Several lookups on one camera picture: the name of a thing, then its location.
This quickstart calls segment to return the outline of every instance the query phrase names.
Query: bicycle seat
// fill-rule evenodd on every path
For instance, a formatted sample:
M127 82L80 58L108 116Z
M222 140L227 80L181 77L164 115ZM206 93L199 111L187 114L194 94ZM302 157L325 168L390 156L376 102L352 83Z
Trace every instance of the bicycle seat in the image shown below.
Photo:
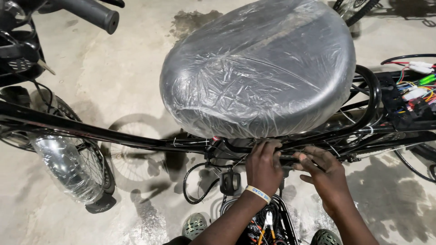
M356 61L338 14L315 0L260 0L178 42L160 92L187 132L263 138L324 123L349 96Z

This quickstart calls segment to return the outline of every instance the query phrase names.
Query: wristband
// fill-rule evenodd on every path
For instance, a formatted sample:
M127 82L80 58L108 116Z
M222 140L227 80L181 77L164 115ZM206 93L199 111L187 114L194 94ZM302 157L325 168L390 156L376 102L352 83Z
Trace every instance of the wristband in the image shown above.
M246 191L251 191L252 193L260 196L263 200L266 201L267 204L271 202L271 198L265 193L263 193L261 190L257 189L256 187L253 187L251 185L247 185L247 188L245 188Z

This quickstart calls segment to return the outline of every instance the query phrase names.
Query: plastic wrap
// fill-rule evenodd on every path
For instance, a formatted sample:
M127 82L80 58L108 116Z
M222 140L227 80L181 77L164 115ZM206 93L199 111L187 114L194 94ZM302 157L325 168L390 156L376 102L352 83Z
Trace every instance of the plastic wrap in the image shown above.
M90 170L70 139L46 135L31 137L31 143L66 194L83 204L101 197L103 189L87 174Z
M261 0L191 33L160 76L187 132L227 138L300 133L347 100L355 52L343 20L315 0Z

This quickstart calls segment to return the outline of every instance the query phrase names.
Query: stain on floor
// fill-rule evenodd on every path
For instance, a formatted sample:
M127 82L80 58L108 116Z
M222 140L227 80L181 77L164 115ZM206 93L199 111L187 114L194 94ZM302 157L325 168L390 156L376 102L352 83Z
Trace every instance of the stain on floor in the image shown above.
M174 16L174 21L172 21L174 28L170 30L170 33L178 38L179 41L183 40L191 32L222 15L222 13L216 10L212 10L208 14L202 14L197 11L186 13L181 10Z

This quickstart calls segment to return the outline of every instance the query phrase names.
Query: concrete floor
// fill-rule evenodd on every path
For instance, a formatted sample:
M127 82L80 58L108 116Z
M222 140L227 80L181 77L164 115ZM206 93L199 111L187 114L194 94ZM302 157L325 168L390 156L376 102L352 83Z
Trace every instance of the concrete floor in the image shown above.
M39 82L63 98L86 123L154 138L170 135L179 127L161 102L159 76L165 55L180 36L180 30L172 26L174 16L195 10L225 14L250 2L129 0L126 8L117 9L121 21L111 36L66 11L35 15L47 63L57 73L46 72ZM381 3L391 8L387 1ZM408 9L398 11L402 14ZM358 23L358 64L374 71L394 70L394 65L380 67L380 61L435 52L436 28L422 20L384 13L378 10ZM436 22L436 17L427 20ZM139 152L111 144L104 147L113 156ZM57 189L35 154L4 144L0 152L0 244L158 245L180 235L184 220L192 213L203 212L215 220L222 199L215 188L198 205L184 200L182 178L187 168L202 161L200 155L162 154L154 160L113 157L117 204L108 212L90 214ZM165 157L170 167L159 164ZM177 163L170 157L177 158ZM428 162L410 153L406 158L426 173ZM356 205L380 244L436 243L434 184L419 179L390 153L346 165ZM194 184L188 189L194 196L201 177L200 195L205 183L215 178L208 171L191 175ZM284 199L297 234L310 241L317 229L335 227L322 211L314 187L298 175L291 173L287 178Z

